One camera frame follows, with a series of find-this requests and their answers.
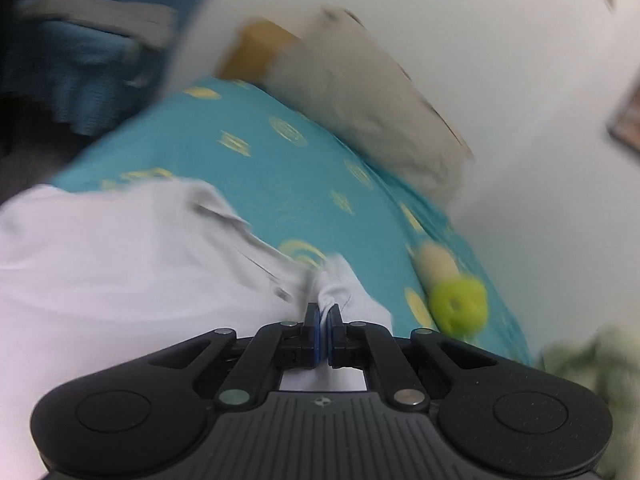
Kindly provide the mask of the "white t-shirt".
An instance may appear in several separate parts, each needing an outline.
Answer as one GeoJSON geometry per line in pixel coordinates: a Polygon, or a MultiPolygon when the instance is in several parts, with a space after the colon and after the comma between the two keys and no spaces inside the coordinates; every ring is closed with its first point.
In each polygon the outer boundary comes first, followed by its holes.
{"type": "Polygon", "coordinates": [[[29,419],[54,387],[218,327],[299,321],[312,302],[392,322],[344,258],[293,261],[209,184],[17,195],[1,209],[2,477],[43,474],[29,419]]]}

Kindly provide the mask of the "green plush toy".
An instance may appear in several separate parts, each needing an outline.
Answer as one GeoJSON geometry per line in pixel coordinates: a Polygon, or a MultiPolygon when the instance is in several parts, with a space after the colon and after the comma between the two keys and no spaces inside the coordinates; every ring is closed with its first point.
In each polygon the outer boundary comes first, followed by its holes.
{"type": "Polygon", "coordinates": [[[412,257],[426,293],[427,309],[438,329],[449,337],[479,333],[488,321],[488,292],[475,276],[459,270],[452,253],[441,244],[424,242],[412,257]]]}

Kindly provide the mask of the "teal patterned bed sheet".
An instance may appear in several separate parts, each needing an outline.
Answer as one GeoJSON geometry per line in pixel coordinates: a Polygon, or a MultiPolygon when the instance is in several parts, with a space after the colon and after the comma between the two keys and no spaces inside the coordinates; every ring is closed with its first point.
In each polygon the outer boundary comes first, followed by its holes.
{"type": "Polygon", "coordinates": [[[432,325],[410,257],[424,240],[485,277],[437,206],[245,82],[197,82],[93,143],[53,182],[89,192],[170,177],[213,185],[258,237],[297,262],[342,255],[401,337],[432,325]]]}

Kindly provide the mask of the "green fleece blanket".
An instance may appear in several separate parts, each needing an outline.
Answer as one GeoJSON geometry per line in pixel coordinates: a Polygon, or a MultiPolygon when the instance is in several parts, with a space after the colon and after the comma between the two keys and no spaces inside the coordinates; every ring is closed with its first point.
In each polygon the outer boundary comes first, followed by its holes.
{"type": "Polygon", "coordinates": [[[639,334],[603,326],[582,346],[550,344],[541,351],[538,367],[600,396],[611,412],[613,431],[598,474],[605,479],[637,479],[639,334]]]}

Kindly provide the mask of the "grey pillow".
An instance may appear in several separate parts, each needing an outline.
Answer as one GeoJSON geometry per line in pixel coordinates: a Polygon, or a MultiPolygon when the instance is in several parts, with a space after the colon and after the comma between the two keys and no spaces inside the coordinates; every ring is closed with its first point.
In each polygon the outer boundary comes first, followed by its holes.
{"type": "Polygon", "coordinates": [[[323,10],[276,57],[265,87],[439,206],[460,190],[462,137],[350,12],[323,10]]]}

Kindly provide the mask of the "near blue covered chair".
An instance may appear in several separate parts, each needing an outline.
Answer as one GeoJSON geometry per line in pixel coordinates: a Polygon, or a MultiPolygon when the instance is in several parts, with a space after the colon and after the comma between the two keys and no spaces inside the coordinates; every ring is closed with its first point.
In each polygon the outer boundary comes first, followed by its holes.
{"type": "Polygon", "coordinates": [[[146,107],[201,0],[116,0],[171,6],[174,38],[151,50],[131,38],[64,21],[21,20],[13,7],[1,87],[42,104],[73,132],[99,136],[146,107]]]}

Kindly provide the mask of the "yellow-brown headboard cushion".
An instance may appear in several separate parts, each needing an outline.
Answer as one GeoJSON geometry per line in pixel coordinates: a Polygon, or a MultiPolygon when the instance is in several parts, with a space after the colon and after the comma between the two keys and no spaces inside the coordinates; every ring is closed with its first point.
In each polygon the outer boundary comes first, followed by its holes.
{"type": "Polygon", "coordinates": [[[216,77],[262,84],[271,64],[299,38],[280,25],[260,18],[241,28],[216,69],[216,77]]]}

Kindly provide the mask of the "grey folded cloth on chair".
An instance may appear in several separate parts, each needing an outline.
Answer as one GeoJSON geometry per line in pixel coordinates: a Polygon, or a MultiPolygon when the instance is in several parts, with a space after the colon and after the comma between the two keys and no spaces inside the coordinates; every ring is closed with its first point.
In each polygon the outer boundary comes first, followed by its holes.
{"type": "Polygon", "coordinates": [[[169,46],[178,21],[171,6],[116,0],[23,0],[15,13],[21,20],[64,21],[128,37],[151,50],[169,46]]]}

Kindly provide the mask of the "wall picture with leaf print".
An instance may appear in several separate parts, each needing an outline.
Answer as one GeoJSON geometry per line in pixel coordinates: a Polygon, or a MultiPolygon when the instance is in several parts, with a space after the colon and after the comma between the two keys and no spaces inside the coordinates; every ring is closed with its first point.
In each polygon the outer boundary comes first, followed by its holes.
{"type": "Polygon", "coordinates": [[[640,153],[640,89],[634,88],[608,123],[610,137],[636,155],[640,153]]]}

